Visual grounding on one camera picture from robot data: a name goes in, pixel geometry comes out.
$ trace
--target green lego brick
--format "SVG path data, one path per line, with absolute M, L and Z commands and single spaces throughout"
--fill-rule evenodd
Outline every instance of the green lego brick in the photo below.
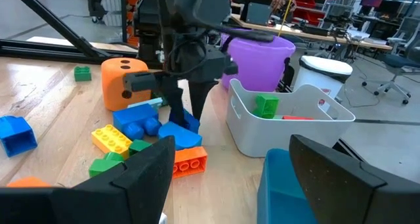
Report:
M 108 152 L 104 156 L 104 160 L 113 160 L 113 161 L 121 161 L 124 162 L 124 158 L 121 154 L 118 154 L 116 152 Z
M 276 115 L 279 101 L 278 97 L 260 93 L 255 97 L 257 108 L 254 109 L 253 114 L 261 118 L 272 119 Z
M 74 68 L 74 80 L 76 82 L 79 81 L 91 81 L 92 75 L 91 75 L 91 69 L 88 66 L 76 66 Z
M 114 160 L 95 159 L 89 168 L 89 177 L 92 178 L 95 175 L 99 175 L 102 172 L 107 171 L 120 163 L 122 162 Z
M 135 139 L 129 147 L 129 155 L 132 156 L 137 152 L 140 152 L 141 150 L 149 147 L 150 145 L 152 144 L 140 139 Z

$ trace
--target yellow block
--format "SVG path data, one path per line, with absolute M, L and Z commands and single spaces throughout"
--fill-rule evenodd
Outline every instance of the yellow block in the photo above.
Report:
M 104 153 L 116 152 L 124 159 L 129 157 L 129 147 L 132 143 L 112 125 L 106 125 L 102 129 L 93 131 L 92 142 Z

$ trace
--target purple bucket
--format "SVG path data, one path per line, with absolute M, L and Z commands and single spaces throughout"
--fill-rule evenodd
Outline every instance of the purple bucket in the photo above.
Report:
M 227 35 L 222 35 L 222 42 Z M 234 38 L 228 53 L 238 64 L 238 74 L 223 74 L 222 84 L 229 88 L 231 79 L 238 79 L 246 90 L 273 92 L 283 78 L 284 60 L 295 52 L 296 46 L 281 37 L 274 37 L 271 43 L 259 43 Z

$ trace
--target plastic toy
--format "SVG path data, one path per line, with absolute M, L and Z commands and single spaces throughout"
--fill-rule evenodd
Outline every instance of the plastic toy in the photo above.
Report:
M 173 122 L 173 118 L 175 115 L 173 114 L 173 111 L 171 110 L 171 113 L 169 114 L 169 121 Z M 189 113 L 187 110 L 184 109 L 184 119 L 186 121 L 186 127 L 185 129 L 188 129 L 196 134 L 198 134 L 198 129 L 200 128 L 200 121 L 197 120 L 191 113 Z
M 0 118 L 0 140 L 8 157 L 37 147 L 32 128 L 22 117 Z
M 116 152 L 124 159 L 129 157 L 131 140 L 112 125 L 92 132 L 92 142 L 103 152 Z
M 207 153 L 202 146 L 175 152 L 173 178 L 204 172 Z
M 116 111 L 127 108 L 128 105 L 147 101 L 151 90 L 131 92 L 125 89 L 123 78 L 128 73 L 147 72 L 146 63 L 133 58 L 111 58 L 101 65 L 102 94 L 108 110 Z
M 113 112 L 114 126 L 131 140 L 142 139 L 144 132 L 151 136 L 158 134 L 162 124 L 159 115 L 149 104 Z
M 133 143 L 129 147 L 129 155 L 132 156 L 136 154 L 137 152 L 140 152 L 141 150 L 149 147 L 150 145 L 152 144 L 147 143 L 146 141 L 143 141 L 143 140 L 136 139 L 133 141 Z
M 175 136 L 175 149 L 182 150 L 185 148 L 193 148 L 201 146 L 203 138 L 201 135 L 193 133 L 173 122 L 168 122 L 159 129 L 159 139 L 166 136 Z
M 127 108 L 132 108 L 132 107 L 135 107 L 135 106 L 140 106 L 140 105 L 148 103 L 148 104 L 150 104 L 150 106 L 152 106 L 152 108 L 154 110 L 159 110 L 159 108 L 162 105 L 162 102 L 163 102 L 162 98 L 150 99 L 150 100 L 147 100 L 147 101 L 144 101 L 144 102 L 138 102 L 138 103 L 130 104 Z
M 17 181 L 10 182 L 6 187 L 29 188 L 29 187 L 51 187 L 51 186 L 48 183 L 36 177 L 25 177 Z
M 257 107 L 253 114 L 264 119 L 272 119 L 276 115 L 278 102 L 278 97 L 260 93 L 255 97 Z
M 89 168 L 89 177 L 99 175 L 104 171 L 124 162 L 122 155 L 116 152 L 108 152 L 105 154 L 104 159 L 95 159 Z
M 92 75 L 91 75 L 91 69 L 88 66 L 76 66 L 74 68 L 74 80 L 76 82 L 79 81 L 91 81 Z
M 283 120 L 313 120 L 314 118 L 306 118 L 302 116 L 283 116 Z

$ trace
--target white storage container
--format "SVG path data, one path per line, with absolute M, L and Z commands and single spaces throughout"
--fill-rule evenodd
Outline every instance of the white storage container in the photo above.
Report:
M 263 119 L 254 116 L 255 97 L 262 92 L 245 90 L 237 79 L 230 80 L 226 122 L 239 151 L 250 157 L 265 157 L 271 148 L 289 150 L 290 136 L 302 135 L 332 147 L 355 117 L 330 96 L 312 85 L 302 85 L 292 93 L 262 93 L 278 97 L 275 118 L 301 116 L 313 120 Z M 336 110 L 333 120 L 318 105 L 325 100 Z
M 121 11 L 121 0 L 101 0 L 105 11 Z

